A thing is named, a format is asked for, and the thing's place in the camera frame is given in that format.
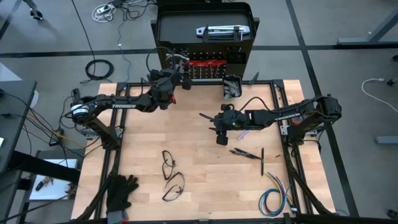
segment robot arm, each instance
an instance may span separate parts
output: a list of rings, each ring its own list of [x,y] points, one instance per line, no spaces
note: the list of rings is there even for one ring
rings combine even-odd
[[[221,105],[221,110],[223,112],[210,121],[215,126],[211,129],[217,133],[217,143],[224,146],[228,144],[227,131],[262,130],[276,121],[304,116],[306,118],[300,124],[287,128],[289,142],[301,145],[307,131],[323,122],[334,122],[341,118],[341,106],[330,95],[316,96],[277,110],[245,110],[243,114],[235,110],[233,105]]]
[[[101,137],[105,150],[117,149],[120,146],[119,137],[112,127],[103,124],[97,116],[107,109],[135,109],[151,113],[158,107],[166,110],[173,103],[176,104],[174,89],[182,81],[182,87],[191,89],[191,80],[184,79],[176,70],[152,70],[148,76],[150,89],[139,96],[86,96],[74,100],[70,114],[76,124],[92,129]]]

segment black box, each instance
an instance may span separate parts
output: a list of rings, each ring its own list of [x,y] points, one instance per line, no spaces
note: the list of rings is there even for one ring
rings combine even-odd
[[[157,20],[151,21],[156,46],[168,47],[176,54],[188,55],[190,60],[225,60],[226,65],[192,67],[185,66],[192,79],[223,78],[226,75],[243,77],[250,52],[256,38],[259,19],[252,16],[245,2],[164,4],[159,7]],[[206,39],[197,36],[196,29],[206,26],[249,26],[250,33],[239,38],[225,40]],[[166,50],[157,50],[163,69]]]

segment eyeglasses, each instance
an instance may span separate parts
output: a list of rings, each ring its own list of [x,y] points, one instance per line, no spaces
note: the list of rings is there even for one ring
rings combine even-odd
[[[162,151],[162,155],[163,155],[163,165],[162,165],[163,178],[165,180],[169,180],[173,175],[175,161],[171,153],[169,153],[169,151],[166,150]]]
[[[180,172],[174,174],[166,183],[166,187],[171,186],[169,190],[164,194],[162,200],[165,202],[171,202],[177,199],[182,192],[184,191],[185,187],[185,179],[184,175]]]
[[[175,160],[169,151],[162,151],[163,164],[162,172],[163,178],[167,180],[165,189],[169,187],[168,191],[162,197],[165,202],[171,202],[177,199],[183,192],[185,187],[184,175],[181,172],[173,174],[175,167]]]

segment white label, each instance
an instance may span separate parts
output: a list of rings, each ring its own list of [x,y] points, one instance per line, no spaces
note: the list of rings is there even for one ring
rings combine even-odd
[[[112,105],[112,108],[135,108],[137,105]]]
[[[71,108],[70,108],[70,110],[72,111],[72,114],[73,115],[75,115],[75,114],[77,114],[77,113],[88,113],[88,106],[87,105],[85,105],[85,106],[82,106],[82,105],[75,105],[75,106],[72,106]]]
[[[284,116],[284,117],[281,117],[281,118],[275,118],[275,120],[276,120],[276,121],[280,121],[280,120],[284,120],[284,119],[294,118],[294,117],[297,117],[297,116],[300,116],[300,114],[297,113],[297,114],[292,114],[292,115]]]

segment tool case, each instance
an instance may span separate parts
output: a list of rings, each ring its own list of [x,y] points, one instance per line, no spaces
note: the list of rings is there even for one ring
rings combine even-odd
[[[175,54],[188,57],[186,76],[192,79],[243,77],[256,38],[259,19],[252,16],[245,2],[164,4],[157,19],[151,21],[157,47],[167,47]],[[233,26],[234,31],[222,38],[210,34],[210,27]],[[239,26],[250,32],[239,32]],[[197,29],[206,27],[203,35]],[[163,69],[172,66],[167,50],[157,49]]]

